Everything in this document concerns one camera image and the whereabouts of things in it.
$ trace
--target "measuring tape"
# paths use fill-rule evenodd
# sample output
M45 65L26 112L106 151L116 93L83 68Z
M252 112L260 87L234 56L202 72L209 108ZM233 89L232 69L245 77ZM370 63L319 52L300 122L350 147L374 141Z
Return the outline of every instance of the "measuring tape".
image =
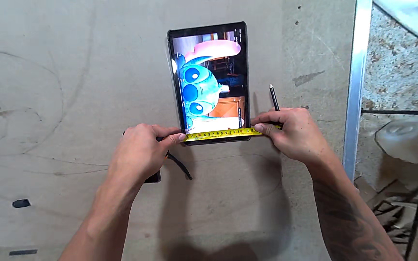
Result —
M254 136L254 135L264 135L264 134L256 131L254 128L217 130L217 131L207 131L207 132L187 134L186 139L184 139L183 141L208 140L208 139Z

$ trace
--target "metal frame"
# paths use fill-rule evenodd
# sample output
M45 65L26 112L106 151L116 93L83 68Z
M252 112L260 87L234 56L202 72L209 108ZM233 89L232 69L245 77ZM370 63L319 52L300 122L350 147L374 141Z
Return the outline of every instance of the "metal frame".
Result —
M351 71L349 75L348 102L346 110L343 167L352 181L356 169L356 153L361 110L361 91L366 70L367 46L369 43L372 0L357 0L352 37Z

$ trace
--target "black cable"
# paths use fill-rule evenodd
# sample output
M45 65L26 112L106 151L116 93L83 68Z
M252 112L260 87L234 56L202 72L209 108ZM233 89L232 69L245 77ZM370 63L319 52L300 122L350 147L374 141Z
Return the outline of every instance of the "black cable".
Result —
M167 158L171 159L175 163L177 163L177 165L180 167L180 169L182 169L183 172L185 172L188 179L193 180L193 177L189 174L189 171L188 171L188 169L186 169L185 165L183 165L183 163L181 163L179 160L177 160L177 158L175 158L170 152L167 152Z

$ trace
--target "right hand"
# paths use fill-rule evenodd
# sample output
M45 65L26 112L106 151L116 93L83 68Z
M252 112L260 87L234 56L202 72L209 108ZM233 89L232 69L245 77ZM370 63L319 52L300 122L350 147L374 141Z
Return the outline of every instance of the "right hand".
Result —
M266 122L281 122L279 130ZM251 120L254 129L269 136L274 145L287 157L302 163L318 163L323 157L334 155L321 131L304 108L281 108L261 113Z

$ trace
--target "cartoon image on screen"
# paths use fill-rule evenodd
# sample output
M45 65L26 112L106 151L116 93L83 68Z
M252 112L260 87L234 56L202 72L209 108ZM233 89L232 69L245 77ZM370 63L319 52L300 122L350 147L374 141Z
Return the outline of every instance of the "cartoon image on screen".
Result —
M237 66L241 30L173 39L172 67L189 133L245 127L246 69Z

